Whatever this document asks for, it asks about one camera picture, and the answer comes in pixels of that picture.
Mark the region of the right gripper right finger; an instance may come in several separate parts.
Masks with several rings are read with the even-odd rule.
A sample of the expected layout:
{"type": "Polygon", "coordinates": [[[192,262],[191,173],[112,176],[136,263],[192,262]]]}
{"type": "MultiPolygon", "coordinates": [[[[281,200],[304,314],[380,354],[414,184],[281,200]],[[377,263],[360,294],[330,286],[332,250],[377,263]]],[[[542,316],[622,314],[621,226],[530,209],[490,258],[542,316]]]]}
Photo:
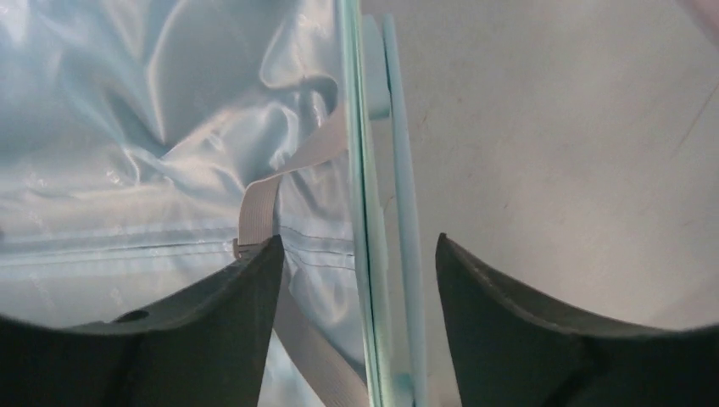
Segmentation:
{"type": "Polygon", "coordinates": [[[464,406],[715,406],[718,328],[668,331],[579,309],[447,235],[438,291],[464,406]]]}

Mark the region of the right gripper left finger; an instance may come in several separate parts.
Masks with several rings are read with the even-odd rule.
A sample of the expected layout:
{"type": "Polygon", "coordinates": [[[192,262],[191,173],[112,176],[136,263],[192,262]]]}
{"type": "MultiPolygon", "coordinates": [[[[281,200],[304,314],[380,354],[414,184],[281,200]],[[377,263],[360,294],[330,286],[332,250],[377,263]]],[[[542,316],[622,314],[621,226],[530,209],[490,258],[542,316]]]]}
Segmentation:
{"type": "Polygon", "coordinates": [[[279,237],[110,322],[1,319],[4,406],[255,406],[284,247],[279,237]]]}

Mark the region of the light blue ribbed suitcase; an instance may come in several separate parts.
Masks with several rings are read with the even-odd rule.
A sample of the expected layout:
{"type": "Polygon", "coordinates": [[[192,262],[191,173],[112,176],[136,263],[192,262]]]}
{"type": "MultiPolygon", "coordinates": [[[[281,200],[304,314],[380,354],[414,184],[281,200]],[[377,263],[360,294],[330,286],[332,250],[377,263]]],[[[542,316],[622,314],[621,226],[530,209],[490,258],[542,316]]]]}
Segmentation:
{"type": "Polygon", "coordinates": [[[110,322],[279,237],[255,406],[427,406],[393,17],[4,1],[1,319],[110,322]]]}

